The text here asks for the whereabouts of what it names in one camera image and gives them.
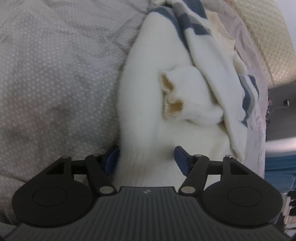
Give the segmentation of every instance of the metal screw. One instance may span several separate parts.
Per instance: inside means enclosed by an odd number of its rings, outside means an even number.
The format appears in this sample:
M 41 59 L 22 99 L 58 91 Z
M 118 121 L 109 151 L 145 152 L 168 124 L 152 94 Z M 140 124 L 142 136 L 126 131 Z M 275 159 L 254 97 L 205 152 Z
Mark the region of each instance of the metal screw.
M 185 186 L 181 188 L 181 192 L 186 194 L 192 194 L 195 192 L 195 188 L 191 186 Z
M 99 189 L 100 193 L 110 194 L 114 192 L 114 188 L 110 186 L 103 186 Z

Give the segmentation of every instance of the gray stripe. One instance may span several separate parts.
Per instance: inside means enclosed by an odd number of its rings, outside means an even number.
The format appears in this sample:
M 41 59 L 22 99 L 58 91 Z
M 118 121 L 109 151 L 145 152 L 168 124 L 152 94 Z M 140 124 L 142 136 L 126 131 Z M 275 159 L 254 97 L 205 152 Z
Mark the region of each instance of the gray stripe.
M 248 76 L 243 75 L 243 74 L 238 74 L 240 83 L 244 89 L 245 92 L 245 97 L 243 99 L 243 109 L 246 112 L 245 118 L 242 121 L 242 123 L 244 125 L 246 125 L 247 123 L 247 119 L 250 117 L 254 107 L 255 107 L 255 96 L 250 88 L 250 86 L 247 83 L 246 78 L 248 78 Z
M 248 75 L 248 77 L 250 78 L 250 81 L 252 82 L 253 86 L 255 87 L 255 89 L 256 89 L 256 91 L 258 93 L 258 99 L 259 99 L 260 95 L 259 95 L 259 89 L 258 89 L 258 86 L 257 86 L 257 83 L 256 83 L 256 79 L 252 75 Z
M 209 32 L 200 24 L 200 22 L 187 14 L 186 8 L 181 3 L 175 3 L 173 10 L 178 18 L 181 30 L 184 32 L 187 28 L 192 28 L 196 35 L 209 35 Z
M 160 7 L 151 9 L 151 12 L 157 12 L 157 13 L 161 14 L 162 16 L 164 16 L 169 21 L 171 21 L 171 23 L 174 25 L 174 27 L 175 27 L 175 29 L 177 31 L 179 39 L 182 41 L 183 45 L 188 50 L 188 45 L 187 45 L 187 42 L 186 42 L 186 40 L 184 38 L 183 31 L 181 30 L 180 24 L 179 24 L 178 20 L 175 17 L 173 9 L 170 8 L 170 7 L 160 6 Z
M 207 18 L 205 9 L 200 0 L 183 0 L 187 7 L 202 18 Z

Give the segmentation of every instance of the pillow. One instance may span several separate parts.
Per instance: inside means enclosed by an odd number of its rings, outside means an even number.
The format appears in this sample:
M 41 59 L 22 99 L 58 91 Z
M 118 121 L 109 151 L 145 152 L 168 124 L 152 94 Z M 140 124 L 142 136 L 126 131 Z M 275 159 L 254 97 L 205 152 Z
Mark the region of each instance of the pillow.
M 275 0 L 225 0 L 239 14 L 258 47 L 268 87 L 296 80 L 296 55 Z

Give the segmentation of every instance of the black device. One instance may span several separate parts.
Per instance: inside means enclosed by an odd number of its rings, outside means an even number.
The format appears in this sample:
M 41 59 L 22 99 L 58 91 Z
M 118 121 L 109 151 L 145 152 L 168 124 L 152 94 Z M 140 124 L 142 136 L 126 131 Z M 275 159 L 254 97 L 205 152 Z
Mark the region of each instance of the black device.
M 186 180 L 173 187 L 121 187 L 108 179 L 118 147 L 81 161 L 61 157 L 16 191 L 22 223 L 7 241 L 286 241 L 274 223 L 280 193 L 231 156 L 210 161 L 175 148 Z M 87 174 L 89 187 L 73 179 Z M 221 180 L 204 190 L 208 175 Z

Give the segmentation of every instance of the white fleece blanket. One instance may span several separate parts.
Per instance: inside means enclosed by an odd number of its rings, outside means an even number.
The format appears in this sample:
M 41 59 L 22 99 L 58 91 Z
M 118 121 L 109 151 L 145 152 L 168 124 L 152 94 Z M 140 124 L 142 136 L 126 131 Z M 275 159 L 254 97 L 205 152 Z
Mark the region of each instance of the white fleece blanket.
M 165 3 L 172 8 L 160 6 Z M 190 118 L 193 123 L 163 118 L 159 79 L 168 71 L 174 75 L 175 68 L 181 71 L 174 76 L 182 72 L 187 78 L 182 68 L 188 67 L 204 76 L 222 107 L 224 122 L 208 126 L 194 124 Z M 212 160 L 222 160 L 234 151 L 243 163 L 247 119 L 258 97 L 255 79 L 238 76 L 233 62 L 212 37 L 199 1 L 157 1 L 129 53 L 120 82 L 122 154 L 115 185 L 178 188 L 185 177 L 173 160 L 176 145 Z

